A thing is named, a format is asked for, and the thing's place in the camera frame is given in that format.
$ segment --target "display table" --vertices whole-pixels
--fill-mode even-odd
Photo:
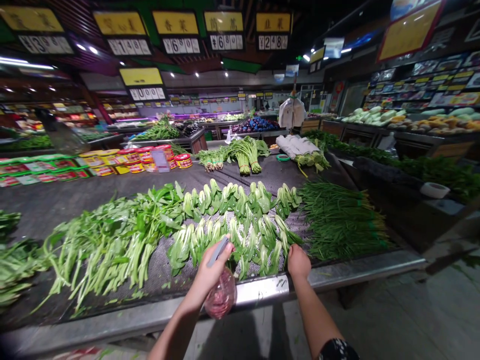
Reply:
[[[327,154],[331,168],[323,172],[323,177],[335,184],[349,189],[356,186],[331,154]],[[45,239],[52,229],[61,222],[67,222],[79,216],[84,210],[96,209],[107,203],[112,196],[130,197],[136,193],[146,193],[151,187],[161,187],[166,183],[178,181],[185,191],[200,189],[211,178],[216,179],[222,187],[229,182],[245,185],[249,182],[262,181],[267,190],[277,195],[277,189],[286,183],[289,187],[300,187],[307,179],[298,171],[297,164],[279,162],[274,156],[260,158],[262,172],[248,177],[240,176],[237,164],[224,164],[223,171],[205,172],[202,165],[194,163],[187,169],[176,168],[168,173],[148,173],[110,175],[92,177],[72,182],[55,182],[50,184],[33,184],[3,189],[3,203],[6,212],[18,211],[22,218],[14,236]],[[315,177],[312,169],[307,170],[311,180]],[[288,218],[296,221],[297,226],[306,229],[298,212]],[[305,236],[306,230],[298,234]],[[404,242],[392,233],[392,240],[398,247],[383,253],[363,256],[349,261],[312,261],[313,270],[308,281],[316,292],[338,289],[354,284],[403,274],[425,266],[425,260],[414,251],[405,247]],[[165,239],[160,244],[149,265],[148,281],[142,289],[147,295],[143,299],[108,305],[108,300],[120,298],[127,294],[126,289],[119,289],[115,294],[97,299],[95,296],[85,303],[86,313],[80,319],[71,318],[72,300],[67,300],[69,292],[62,291],[49,299],[34,313],[34,319],[25,316],[45,298],[53,280],[53,271],[41,273],[35,279],[37,286],[29,289],[24,297],[15,303],[2,316],[2,324],[7,329],[19,328],[5,333],[5,341],[19,357],[46,357],[60,352],[105,344],[149,332],[163,329],[185,295],[184,290],[161,289],[167,280],[154,275],[155,269],[166,266],[165,251],[168,248]],[[274,302],[281,302],[295,297],[291,279],[284,272],[270,277],[254,277],[237,285],[237,299],[232,311],[253,309]]]

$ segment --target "floor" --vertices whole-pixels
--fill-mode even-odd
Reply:
[[[470,279],[449,267],[426,283],[370,293],[349,310],[340,306],[335,292],[320,298],[362,359],[478,359],[480,271],[458,265]],[[145,359],[146,353],[107,345],[88,358]],[[188,360],[308,358],[296,301],[201,321],[185,356]]]

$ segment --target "hanging sign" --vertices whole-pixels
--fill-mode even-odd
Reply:
[[[244,51],[244,18],[240,11],[204,11],[210,48],[214,52]]]
[[[200,54],[197,17],[193,11],[153,11],[163,51],[170,56]]]
[[[0,14],[31,54],[75,54],[75,47],[49,8],[0,5]]]
[[[392,23],[385,31],[377,62],[422,50],[430,41],[445,0],[437,0]]]
[[[149,36],[137,11],[94,11],[93,17],[114,55],[153,54]]]
[[[320,70],[320,65],[324,59],[324,54],[325,46],[310,55],[310,68],[308,69],[309,74],[316,73]]]
[[[286,50],[289,46],[292,15],[289,12],[256,13],[256,49]]]
[[[120,75],[134,101],[169,99],[157,67],[121,68]]]

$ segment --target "fluorescent light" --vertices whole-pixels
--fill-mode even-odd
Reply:
[[[14,66],[22,66],[26,68],[37,68],[37,69],[48,69],[48,70],[53,70],[54,68],[48,65],[36,65],[36,64],[24,64],[23,62],[11,62],[11,61],[3,61],[0,60],[0,64],[5,64],[5,65],[14,65]]]
[[[25,61],[25,60],[12,59],[12,58],[9,58],[9,57],[0,57],[0,60],[9,61],[9,62],[13,62],[13,63],[22,63],[22,64],[28,64],[29,63],[28,61]]]

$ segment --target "metal table edge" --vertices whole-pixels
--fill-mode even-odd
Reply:
[[[427,261],[409,250],[396,250],[312,269],[308,281],[317,293],[422,269]],[[295,298],[285,273],[237,285],[232,309],[241,311]],[[162,330],[183,296],[95,317],[49,326],[31,326],[2,334],[20,358],[44,357],[84,346],[106,344]]]

